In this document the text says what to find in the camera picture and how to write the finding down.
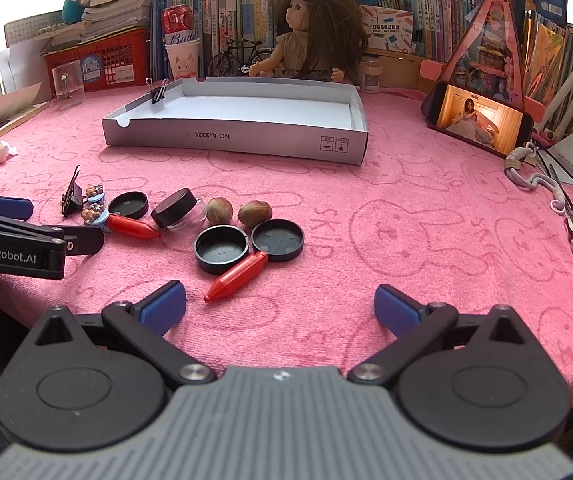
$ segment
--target smartphone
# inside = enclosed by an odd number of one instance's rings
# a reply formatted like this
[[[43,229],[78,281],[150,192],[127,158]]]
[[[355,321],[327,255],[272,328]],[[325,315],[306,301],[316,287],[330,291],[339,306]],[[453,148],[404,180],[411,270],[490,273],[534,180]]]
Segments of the smartphone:
[[[506,156],[531,139],[533,118],[497,99],[438,81],[426,114],[434,130]]]

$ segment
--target white tray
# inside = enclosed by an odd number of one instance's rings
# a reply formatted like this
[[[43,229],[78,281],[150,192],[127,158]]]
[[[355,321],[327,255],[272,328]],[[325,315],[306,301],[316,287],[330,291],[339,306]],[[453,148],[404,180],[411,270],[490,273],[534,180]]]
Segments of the white tray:
[[[110,146],[156,146],[299,156],[361,164],[362,101],[348,84],[249,77],[181,79],[102,119]]]

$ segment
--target gray ribbed panel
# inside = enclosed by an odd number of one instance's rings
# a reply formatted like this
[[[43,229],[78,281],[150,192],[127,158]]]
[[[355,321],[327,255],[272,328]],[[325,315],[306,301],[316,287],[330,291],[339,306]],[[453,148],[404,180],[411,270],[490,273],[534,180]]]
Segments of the gray ribbed panel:
[[[556,447],[480,455],[420,433],[379,386],[336,368],[237,368],[183,386],[139,435],[101,451],[10,446],[0,480],[556,480]]]

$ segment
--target red crayon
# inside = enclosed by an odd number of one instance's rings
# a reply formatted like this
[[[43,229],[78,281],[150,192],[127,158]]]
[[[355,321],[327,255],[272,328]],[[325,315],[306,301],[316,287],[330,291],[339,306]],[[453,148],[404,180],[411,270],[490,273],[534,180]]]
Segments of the red crayon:
[[[204,301],[208,303],[209,301],[221,300],[221,298],[230,296],[262,272],[266,262],[268,262],[268,254],[264,251],[250,254],[213,282],[211,288],[204,295]]]
[[[140,238],[140,240],[153,240],[160,238],[160,232],[144,222],[127,218],[126,216],[109,215],[106,227],[118,233]]]

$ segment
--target brown nut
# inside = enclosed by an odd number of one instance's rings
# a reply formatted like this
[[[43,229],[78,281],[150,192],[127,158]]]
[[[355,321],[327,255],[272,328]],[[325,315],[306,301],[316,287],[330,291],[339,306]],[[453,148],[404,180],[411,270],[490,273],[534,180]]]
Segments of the brown nut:
[[[246,227],[255,227],[262,222],[271,219],[273,210],[266,202],[251,200],[238,211],[238,220]]]
[[[233,206],[225,198],[218,196],[206,204],[206,219],[211,225],[228,224],[231,218],[233,218]]]

